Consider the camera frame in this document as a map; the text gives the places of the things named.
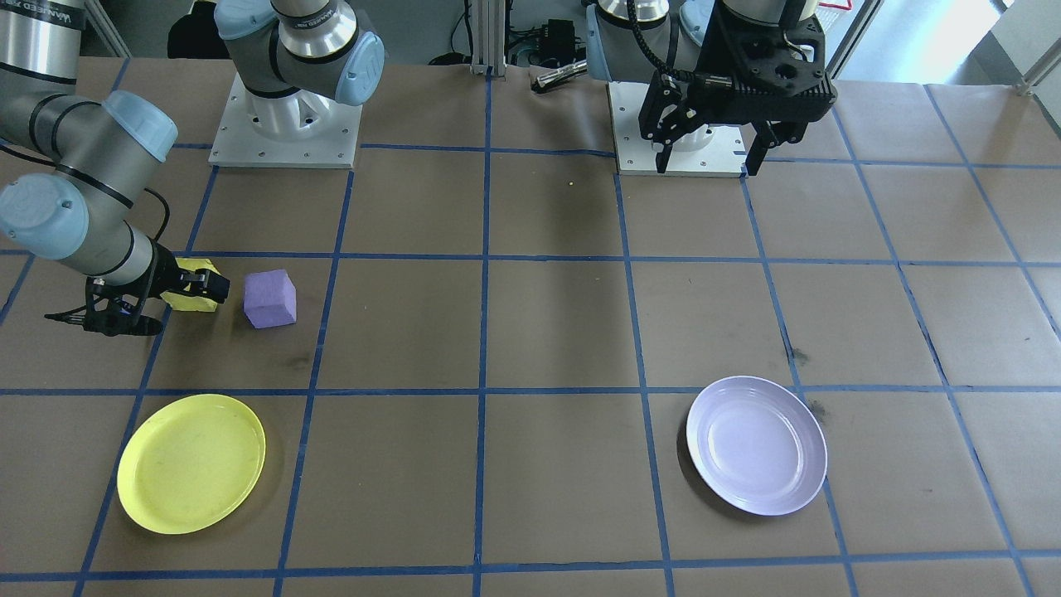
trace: label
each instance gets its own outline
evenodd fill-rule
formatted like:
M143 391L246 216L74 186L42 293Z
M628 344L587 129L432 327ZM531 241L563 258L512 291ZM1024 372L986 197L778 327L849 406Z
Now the label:
M0 11L77 31L85 30L85 11L48 0L0 0Z

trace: blue tape line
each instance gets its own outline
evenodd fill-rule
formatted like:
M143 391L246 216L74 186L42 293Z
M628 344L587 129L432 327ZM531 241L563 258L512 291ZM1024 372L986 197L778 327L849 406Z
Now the blue tape line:
M122 68L118 70L118 76L115 76L115 84L110 86L110 92L114 93L122 86L122 80L125 78L125 71L128 70L129 63L132 58L125 58L122 60Z
M147 389L147 381L151 380L152 370L155 367L155 361L158 358L158 351L162 347L162 338L166 336L166 324L170 321L170 314L173 311L169 306L166 308L166 312L162 314L162 332L155 337L154 343L151 346L151 354L147 356L147 364L143 368L143 375L140 379L140 388L137 391L136 399L133 401L133 408L129 410L128 420L125 423L125 432L122 434L122 441L119 445L118 455L115 457L115 466L110 471L110 479L107 481L107 490L103 494L103 504L100 505L100 512L95 517L95 526L92 528L92 535L88 541L88 548L85 550L85 559L81 564L82 578L77 580L77 583L73 589L73 597L81 597L82 592L85 591L85 578L84 576L88 574L92 568L92 560L95 558L95 549L100 545L100 537L103 534L103 527L107 522L107 512L110 511L110 506L114 503L115 492L118 489L118 466L122 461L122 454L125 452L125 446L128 445L129 440L133 438L133 433L136 432L137 419L140 416L140 409L143 406L144 390Z
M1028 549L1024 558L1058 558L1061 549ZM672 560L672 568L751 568L771 566L820 566L842 564L846 560L857 564L893 562L938 562L969 560L1009 560L1006 550L978 551L918 551L893 554L863 554L841 556L794 556L775 558L724 558L702 560ZM497 563L482 566L350 566L249 569L185 569L185 570L101 570L88 573L0 573L0 583L5 582L71 582L102 580L179 580L179 579L279 579L279 578L337 578L337 577L407 577L455 576L474 574L514 573L569 573L592 570L656 570L663 569L662 560L633 560L626 562L571 562L571 563Z
M302 471L306 467L306 451L310 442L310 427L313 421L313 406L316 402L317 383L320 376L320 362L324 357L325 341L328 337L328 320L331 317L331 305L335 296L335 280L338 277L338 253L343 246L343 239L346 235L347 216L350 213L350 197L352 195L353 172L349 172L346 177L346 189L343 192L343 209L340 211L338 230L335 232L332 265L328 274L328 289L325 293L325 304L320 314L320 328L317 331L317 346L313 353L313 367L310 370L310 388L306 397L306 409L302 414L302 433L298 440L298 456L295 459L295 475L291 484L291 498L288 502L288 515L283 525L283 537L280 540L280 556L277 559L279 576L273 584L273 595L275 597L280 597L283 593L283 573L288 567L291 537L295 528L295 514L298 509L298 496L302 486Z
M181 250L180 257L231 257L275 259L331 259L333 252L299 252L293 250Z
M622 261L621 254L490 254L491 261Z
M1061 549L1023 549L1022 558L1061 558Z
M623 265L626 269L626 291L630 303L630 320L633 327L633 353L638 362L638 384L641 394L641 417L645 425L645 445L648 451L648 471L653 482L653 499L656 503L656 525L660 535L660 555L663 557L663 575L667 597L675 597L674 572L671 568L671 540L666 531L666 513L663 510L663 492L660 489L659 464L656 460L656 436L653 433L653 414L648 402L648 381L645 374L645 357L641 344L641 323L638 319L638 301L633 284L633 263L630 260L630 241L626 228L626 209L623 205L623 186L619 174L613 174L615 204L619 209L619 230L623 241Z
M852 556L858 564L887 562L936 562L939 560L1009 560L1010 554L995 551L933 551L926 554L868 554Z
M445 151L445 152L475 152L486 151L485 147L474 147L467 145L405 145L398 143L361 143L362 148L385 148L400 151Z
M25 258L25 263L22 264L22 270L18 273L15 285L11 286L11 292L7 293L7 300L4 302L3 309L0 309L0 326L3 326L3 322L7 319L7 314L11 313L11 309L15 305L15 298L18 297L18 291L22 289L22 283L25 281L25 276L30 274L33 260L34 256L32 253Z
M203 225L203 216L206 215L206 208L210 205L210 194L213 192L213 185L216 181L218 166L214 165L210 169L210 178L207 179L206 190L203 191L203 200L199 201L199 209L195 213L195 223L192 224L192 230L188 234L188 244L185 245L185 252L191 253L192 247L195 246L195 239L198 238L198 230Z
M968 394L1061 394L1061 386L890 386L870 385L822 385L788 386L788 390L805 393L828 392L914 392L944 393L949 389ZM649 394L698 394L700 386L649 386ZM485 388L485 393L526 397L551 397L568 394L638 394L640 387L580 387L580 388ZM129 397L137 390L109 388L0 388L0 397ZM149 388L145 397L186 397L190 394L215 393L232 397L305 397L306 390L276 388ZM317 397L476 397L479 388L317 388Z
M1021 266L1021 271L1024 274L1024 279L1028 282L1028 286L1031 288L1031 293L1036 297L1036 302L1039 303L1039 309L1042 310L1043 315L1046 316L1046 321L1049 322L1050 329L1054 330L1054 336L1061 341L1061 328L1058 327L1057 320L1054 319L1054 315L1050 314L1049 309L1046 306L1046 302L1043 300L1043 294L1039 291L1039 286L1036 281L1031 278L1031 273L1024 265L1024 260L1021 258L1021 252L1016 249L1016 244L1013 243L1013 238L1009 234L1006 226L1002 222L1002 217L998 216L998 212L995 210L994 205L991 203L991 197L988 196L987 189L984 188L984 183L980 181L980 177L976 174L976 170L969 163L969 157L966 155L964 150L961 148L961 144L958 143L958 137L954 134L954 129L951 128L951 124L946 121L943 116L943 110L939 107L939 103L936 101L936 96L933 95L932 89L925 86L925 93L928 94L928 101L932 102L933 108L936 110L936 115L939 117L940 122L943 123L943 127L946 128L947 135L951 136L951 141L954 146L958 150L958 155L961 156L961 160L964 162L966 166L969 169L969 175L973 177L973 181L976 182L976 190L979 191L980 197L984 199L984 204L987 206L988 211L991 212L991 217L994 220L995 225L998 226L998 231L1002 232L1003 239L1006 241L1006 245L1009 246L1010 252L1013 258L1016 259Z
M353 568L289 568L286 578L453 576L472 573L472 566L381 566Z
M441 152L486 152L487 147L476 147L470 145L416 145L400 143L361 143L363 148L383 148L399 151L441 151ZM570 148L570 150L542 150L524 147L489 147L492 153L520 153L530 155L592 155L596 157L614 158L615 154L609 151L591 148Z
M483 503L486 485L486 351L490 297L490 156L493 140L493 81L486 76L486 123L483 143L483 275L479 324L479 404L475 423L475 522L472 564L472 597L483 591Z
M592 155L595 157L615 158L615 154L610 151L572 148L572 150L536 150L520 147L495 147L494 153L519 153L524 155Z
M778 329L781 333L781 344L785 348L785 357L788 362L788 372L795 384L795 394L806 403L806 396L803 392L799 376L799 368L796 366L796 353L793 350L792 339L788 336L788 324L785 322L784 312L781 310L781 300L778 296L778 287L773 281L773 273L770 270L770 261L766 256L766 245L763 242L763 232L759 227L759 218L755 217L755 206L751 201L751 191L748 189L748 179L741 179L741 191L744 193L745 207L748 210L748 220L751 223L751 231L755 238L755 247L762 259L763 275L766 277L766 286L770 293L770 303L773 305L773 316L778 320ZM848 559L848 544L843 537L843 527L840 524L840 514L836 510L836 502L833 499L832 487L827 476L822 482L822 493L825 496L825 505L829 507L829 517L833 524L833 532L836 535L836 547L840 552L840 561L843 564L843 574L848 579L848 591L851 597L858 597L858 585L855 583L854 569L851 567L851 560Z
M991 168L999 170L1061 170L1061 164L1053 163L970 163L969 165L973 168Z
M928 93L928 98L933 101L933 105L935 105L935 100L933 100L930 92ZM843 126L843 121L840 119L840 116L836 112L836 110L833 110L833 117L836 119L836 125L839 128L840 137L843 139L848 153L851 154L852 158L854 158L854 148L851 144L851 139L848 137L847 128ZM950 129L950 127L947 127L947 133L951 135L951 139L954 141L955 146L958 146L957 138L954 137L954 133ZM958 146L958 152L959 155L961 155L962 160L968 163L968 159L966 159L964 153L961 152L960 146ZM906 277L906 271L903 270L903 267L898 260L894 244L891 242L891 235L888 233L887 226L884 223L884 217L881 215L881 210L877 208L876 199L873 196L873 191L870 190L869 182L866 179L865 172L863 172L862 164L857 162L855 163L855 172L858 174L858 179L866 193L866 198L869 200L870 208L873 210L873 215L876 217L877 226L881 228L881 233L884 234L885 243L888 245L888 251L891 253L891 257L895 259L895 270L899 273L899 280L903 284L903 291L906 293L910 310L914 312L914 317L918 322L918 328L921 329L921 334L924 336L925 345L928 348L928 352L932 354L933 365L936 367L939 380L943 384L947 402L951 405L951 410L954 414L955 421L958 424L958 429L961 432L962 440L966 443L966 450L969 452L969 455L973 460L976 475L980 479L984 493L991 506L991 511L994 513L995 522L998 524L998 529L1002 531L1003 539L1006 542L1006 547L1008 548L1010 557L1013 560L1013 564L1016 566L1017 574L1021 577L1021 583L1024 585L1027 597L1034 597L1034 592L1031 590L1031 583L1028 581L1027 573L1024 570L1024 564L1021 562L1021 557L1013 544L1013 538L1010 535L1009 527L1002 515L1002 510L998 508L998 501L995 498L994 491L991 489L991 484L988 481L987 475L984 472L984 466L980 463L979 456L976 454L976 447L973 445L972 437L969 435L969 429L961 416L961 409L958 407L958 402L954 398L954 390L951 388L951 383L947 380L946 372L943 370L942 362L939 358L939 352L936 350L936 345L932 339L932 335L928 333L928 327L925 322L924 315L921 313L921 309L918 305L917 297L914 295L914 289L910 286L909 280Z
M0 254L29 254L29 251L12 249ZM175 250L178 257L230 257L230 258L281 258L281 259L331 259L334 252L303 250ZM435 261L479 261L480 252L338 252L340 259L384 259L384 260L435 260ZM621 262L621 254L489 254L491 261L613 261ZM761 257L726 257L694 254L632 254L632 262L649 263L762 263ZM892 259L841 259L825 257L768 257L767 263L820 264L820 265L885 265L897 263ZM1056 261L959 261L930 259L901 259L903 265L933 265L953 267L1061 267Z

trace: metal mounting plate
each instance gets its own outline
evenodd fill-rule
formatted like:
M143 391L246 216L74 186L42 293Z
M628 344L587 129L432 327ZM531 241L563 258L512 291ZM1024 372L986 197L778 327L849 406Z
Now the metal mounting plate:
M656 150L641 138L638 111L648 91L647 83L608 83L611 125L619 154L619 173L642 176L738 177L744 173L744 139L737 126L711 126L713 139L695 152L674 151L666 172L656 172Z
M336 124L310 139L275 141L255 128L240 75L232 82L210 151L210 163L231 168L336 168L353 165L361 106L333 103Z

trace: purple foam cube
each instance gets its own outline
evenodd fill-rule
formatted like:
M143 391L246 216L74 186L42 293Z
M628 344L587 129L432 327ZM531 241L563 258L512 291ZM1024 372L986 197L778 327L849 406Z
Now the purple foam cube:
M258 330L295 323L295 284L288 271L247 274L243 283L243 313Z

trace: bolt hole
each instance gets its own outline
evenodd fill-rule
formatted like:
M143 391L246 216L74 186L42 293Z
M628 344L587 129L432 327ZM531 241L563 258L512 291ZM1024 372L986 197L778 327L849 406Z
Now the bolt hole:
M773 72L781 78L796 78L799 75L799 71L790 64L778 65Z

